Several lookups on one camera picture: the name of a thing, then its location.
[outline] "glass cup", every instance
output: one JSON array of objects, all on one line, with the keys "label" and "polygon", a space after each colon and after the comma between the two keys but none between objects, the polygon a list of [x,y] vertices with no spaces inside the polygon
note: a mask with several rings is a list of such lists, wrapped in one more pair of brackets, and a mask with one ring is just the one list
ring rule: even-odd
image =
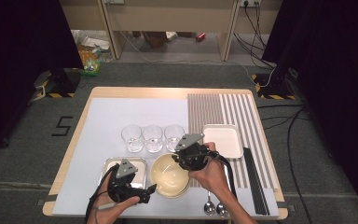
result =
[{"label": "glass cup", "polygon": [[177,124],[172,124],[165,128],[164,135],[167,149],[174,152],[176,145],[178,145],[184,134],[185,130]]},{"label": "glass cup", "polygon": [[162,129],[159,126],[150,125],[145,127],[142,135],[147,151],[156,153],[162,149]]},{"label": "glass cup", "polygon": [[121,131],[121,138],[126,142],[127,149],[130,152],[138,152],[144,147],[142,141],[142,129],[137,125],[129,125]]}]

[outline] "beige bowl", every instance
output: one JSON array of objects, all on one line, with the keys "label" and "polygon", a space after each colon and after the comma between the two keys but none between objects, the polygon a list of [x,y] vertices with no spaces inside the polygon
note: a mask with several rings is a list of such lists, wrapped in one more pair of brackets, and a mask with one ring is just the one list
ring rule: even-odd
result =
[{"label": "beige bowl", "polygon": [[156,191],[167,198],[176,198],[188,188],[188,171],[172,158],[172,153],[159,156],[151,167],[150,179],[157,184]]}]

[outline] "spoon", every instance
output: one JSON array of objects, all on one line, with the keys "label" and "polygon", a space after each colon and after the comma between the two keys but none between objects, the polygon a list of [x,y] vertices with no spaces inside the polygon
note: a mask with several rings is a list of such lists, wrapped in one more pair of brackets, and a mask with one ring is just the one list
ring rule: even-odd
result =
[{"label": "spoon", "polygon": [[228,216],[228,210],[225,208],[225,206],[222,203],[219,203],[216,208],[217,214],[220,215],[220,217],[227,217]]},{"label": "spoon", "polygon": [[208,190],[208,202],[204,205],[204,212],[208,216],[212,216],[215,212],[215,207],[211,201],[211,192]]}]

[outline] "human hand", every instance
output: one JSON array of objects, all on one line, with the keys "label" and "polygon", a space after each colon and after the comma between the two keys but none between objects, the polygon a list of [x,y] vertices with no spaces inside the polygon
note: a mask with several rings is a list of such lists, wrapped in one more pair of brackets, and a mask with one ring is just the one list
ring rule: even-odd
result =
[{"label": "human hand", "polygon": [[98,197],[94,202],[94,209],[91,211],[89,216],[88,224],[97,224],[97,223],[113,223],[121,213],[123,213],[127,208],[136,205],[141,199],[138,196],[131,197],[124,202],[116,203],[113,207],[108,209],[99,210],[98,207],[106,204],[113,204],[114,201],[109,197],[107,191],[108,182],[110,179],[110,173],[104,182],[101,185],[100,190],[98,191]]},{"label": "human hand", "polygon": [[[213,142],[204,144],[211,151],[216,151]],[[229,191],[224,165],[213,158],[208,159],[206,166],[199,171],[190,171],[188,176],[200,182],[203,188],[218,196]]]}]

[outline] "white tray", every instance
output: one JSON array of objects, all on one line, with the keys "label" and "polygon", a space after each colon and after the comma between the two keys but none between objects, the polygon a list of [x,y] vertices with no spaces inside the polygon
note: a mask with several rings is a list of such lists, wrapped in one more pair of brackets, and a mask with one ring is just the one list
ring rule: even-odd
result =
[{"label": "white tray", "polygon": [[243,148],[240,132],[232,124],[206,124],[202,132],[205,134],[204,143],[214,142],[216,150],[225,158],[237,159],[242,157]]},{"label": "white tray", "polygon": [[121,164],[121,160],[127,159],[132,165],[134,165],[138,171],[135,173],[135,177],[131,182],[131,186],[135,189],[144,189],[145,188],[145,181],[146,181],[146,166],[147,163],[142,158],[121,158],[121,157],[114,157],[109,158],[103,165],[103,172],[101,174],[100,182],[104,174],[110,169],[110,167],[118,164]]}]

